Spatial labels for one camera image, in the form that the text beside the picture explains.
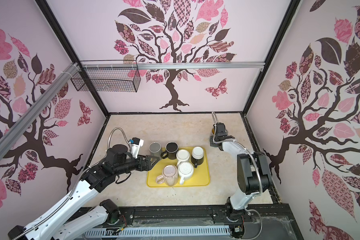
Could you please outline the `grey ceramic mug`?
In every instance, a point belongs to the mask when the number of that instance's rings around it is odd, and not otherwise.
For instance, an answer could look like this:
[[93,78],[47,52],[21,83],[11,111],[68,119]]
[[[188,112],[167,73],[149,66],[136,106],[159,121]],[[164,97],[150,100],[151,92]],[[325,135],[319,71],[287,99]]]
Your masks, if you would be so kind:
[[149,146],[149,151],[150,151],[150,156],[157,157],[159,159],[162,158],[161,155],[163,151],[160,143],[158,142],[151,143]]

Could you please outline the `pink iridescent mug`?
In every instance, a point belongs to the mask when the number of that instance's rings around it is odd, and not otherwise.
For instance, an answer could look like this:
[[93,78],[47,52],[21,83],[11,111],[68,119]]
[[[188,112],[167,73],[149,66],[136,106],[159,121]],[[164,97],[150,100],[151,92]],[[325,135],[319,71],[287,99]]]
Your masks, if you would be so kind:
[[156,177],[156,183],[166,184],[169,187],[175,186],[178,183],[178,169],[174,165],[168,165],[163,168],[162,174]]

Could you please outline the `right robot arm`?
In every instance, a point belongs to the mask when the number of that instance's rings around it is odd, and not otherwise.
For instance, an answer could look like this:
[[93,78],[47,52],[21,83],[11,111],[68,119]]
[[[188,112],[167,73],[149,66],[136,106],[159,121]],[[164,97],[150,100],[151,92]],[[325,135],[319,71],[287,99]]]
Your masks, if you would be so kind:
[[268,169],[266,154],[250,152],[233,136],[229,135],[223,123],[213,125],[210,146],[229,153],[237,161],[237,191],[228,198],[226,207],[229,213],[246,210],[248,204],[267,190],[272,177]]

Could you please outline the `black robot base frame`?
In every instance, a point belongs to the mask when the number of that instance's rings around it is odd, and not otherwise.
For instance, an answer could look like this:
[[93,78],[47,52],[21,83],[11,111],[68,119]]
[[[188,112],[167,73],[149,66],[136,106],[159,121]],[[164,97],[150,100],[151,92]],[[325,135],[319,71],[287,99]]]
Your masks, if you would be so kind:
[[[301,240],[303,238],[292,211],[287,204],[249,205],[261,215],[263,230],[255,240]],[[118,207],[104,200],[94,208],[78,204],[65,206],[45,214],[28,227],[28,240],[74,240],[93,228],[112,228],[122,231],[137,227],[229,226],[228,239],[244,237],[250,240],[259,232],[257,214],[249,216],[243,210],[226,218],[225,205]]]

